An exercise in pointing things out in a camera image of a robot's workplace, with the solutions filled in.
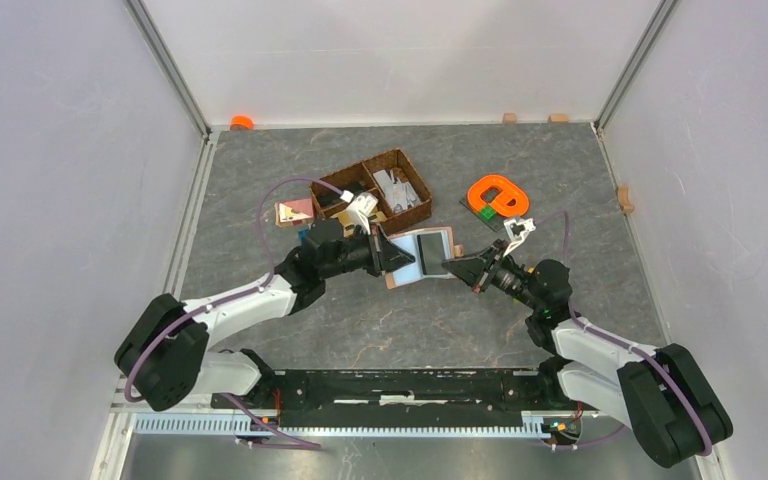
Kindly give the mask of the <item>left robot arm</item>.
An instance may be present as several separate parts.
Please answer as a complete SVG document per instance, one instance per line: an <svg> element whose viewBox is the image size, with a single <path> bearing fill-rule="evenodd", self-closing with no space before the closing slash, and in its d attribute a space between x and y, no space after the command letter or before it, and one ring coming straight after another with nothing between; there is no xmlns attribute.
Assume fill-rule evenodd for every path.
<svg viewBox="0 0 768 480"><path fill-rule="evenodd" d="M158 295L114 355L126 377L124 396L154 411L196 393L234 394L250 407L262 407L273 397L273 379L252 355L214 353L214 345L306 309L325 293L330 278L358 270L379 277L415 260L377 224L345 236L338 221L326 219L314 223L280 263L249 284L189 301Z"/></svg>

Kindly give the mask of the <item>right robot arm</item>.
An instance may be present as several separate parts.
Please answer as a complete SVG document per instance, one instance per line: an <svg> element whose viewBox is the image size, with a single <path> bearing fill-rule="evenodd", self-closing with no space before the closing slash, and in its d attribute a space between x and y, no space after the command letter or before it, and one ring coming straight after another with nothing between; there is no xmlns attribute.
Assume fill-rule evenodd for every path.
<svg viewBox="0 0 768 480"><path fill-rule="evenodd" d="M551 355L537 382L545 405L577 401L608 414L664 468L707 456L733 435L730 415L687 348L640 344L596 326L570 303L566 265L546 259L526 268L506 247L497 241L442 266L475 293L495 287L531 309L529 336Z"/></svg>

